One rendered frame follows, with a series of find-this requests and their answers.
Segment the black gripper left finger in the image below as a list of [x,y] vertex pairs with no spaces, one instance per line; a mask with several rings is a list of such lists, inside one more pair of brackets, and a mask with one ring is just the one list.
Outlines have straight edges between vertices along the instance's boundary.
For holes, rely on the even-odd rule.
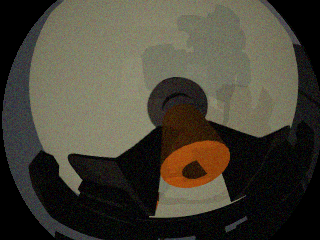
[[68,161],[81,180],[125,189],[147,215],[156,215],[160,184],[163,125],[157,125],[144,139],[115,157],[75,155]]

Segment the orange knob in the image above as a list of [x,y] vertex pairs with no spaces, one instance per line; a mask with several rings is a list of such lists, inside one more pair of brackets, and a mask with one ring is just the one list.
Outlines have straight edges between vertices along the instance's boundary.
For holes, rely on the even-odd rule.
[[193,105],[175,105],[165,113],[160,173],[168,184],[207,184],[225,171],[229,157],[227,144]]

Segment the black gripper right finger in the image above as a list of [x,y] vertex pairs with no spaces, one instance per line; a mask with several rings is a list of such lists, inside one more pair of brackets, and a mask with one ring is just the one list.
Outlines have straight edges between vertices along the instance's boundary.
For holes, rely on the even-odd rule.
[[217,135],[221,137],[221,140],[224,140],[229,153],[231,153],[228,167],[224,172],[221,172],[231,203],[245,196],[245,189],[255,180],[257,173],[265,164],[265,160],[268,159],[269,153],[277,145],[284,143],[288,139],[289,131],[291,131],[291,127],[287,125],[287,127],[259,139],[249,133],[223,127],[213,121],[209,121],[209,124],[215,128]]

